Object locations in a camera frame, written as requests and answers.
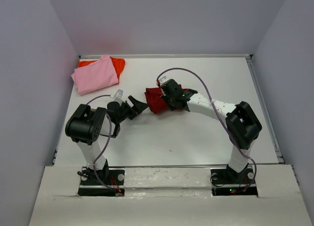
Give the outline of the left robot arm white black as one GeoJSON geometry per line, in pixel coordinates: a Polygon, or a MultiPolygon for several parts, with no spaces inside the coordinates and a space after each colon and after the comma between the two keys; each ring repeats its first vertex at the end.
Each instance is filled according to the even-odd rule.
{"type": "Polygon", "coordinates": [[[120,124],[126,119],[133,120],[149,105],[129,96],[129,104],[116,97],[106,108],[92,109],[89,104],[80,104],[65,126],[65,134],[81,149],[87,166],[78,174],[87,179],[105,181],[109,167],[104,152],[111,138],[120,132],[120,124]]]}

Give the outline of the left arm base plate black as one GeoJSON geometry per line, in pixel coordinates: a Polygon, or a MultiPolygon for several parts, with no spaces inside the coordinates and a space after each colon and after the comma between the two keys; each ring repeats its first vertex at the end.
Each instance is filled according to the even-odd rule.
{"type": "Polygon", "coordinates": [[[109,169],[109,175],[101,184],[95,176],[93,170],[83,168],[78,171],[80,176],[80,183],[78,188],[78,195],[81,197],[123,197],[125,195],[124,169],[109,169]]]}

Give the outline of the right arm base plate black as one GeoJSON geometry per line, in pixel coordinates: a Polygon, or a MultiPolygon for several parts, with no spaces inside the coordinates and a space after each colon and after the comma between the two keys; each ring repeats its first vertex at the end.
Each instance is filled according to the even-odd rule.
{"type": "Polygon", "coordinates": [[[209,177],[212,185],[211,193],[214,197],[258,196],[256,182],[252,181],[253,177],[252,168],[248,168],[240,179],[230,179],[226,169],[211,169],[209,177]]]}

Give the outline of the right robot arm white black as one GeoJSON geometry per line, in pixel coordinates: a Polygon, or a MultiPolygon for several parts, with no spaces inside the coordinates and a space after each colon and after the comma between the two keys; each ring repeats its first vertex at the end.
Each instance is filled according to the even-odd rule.
{"type": "Polygon", "coordinates": [[[233,144],[226,167],[230,179],[240,179],[248,167],[251,147],[262,130],[262,125],[246,102],[230,104],[200,94],[193,89],[184,90],[174,79],[162,77],[158,81],[162,99],[170,110],[198,113],[218,120],[233,144]]]}

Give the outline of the dark red t shirt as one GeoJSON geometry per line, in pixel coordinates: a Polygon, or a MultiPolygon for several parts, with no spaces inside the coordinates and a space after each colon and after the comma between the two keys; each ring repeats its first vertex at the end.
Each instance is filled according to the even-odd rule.
{"type": "Polygon", "coordinates": [[[154,114],[161,114],[165,111],[170,111],[170,107],[163,99],[163,90],[160,87],[155,88],[146,88],[145,97],[147,104],[149,105],[149,109],[154,114]]]}

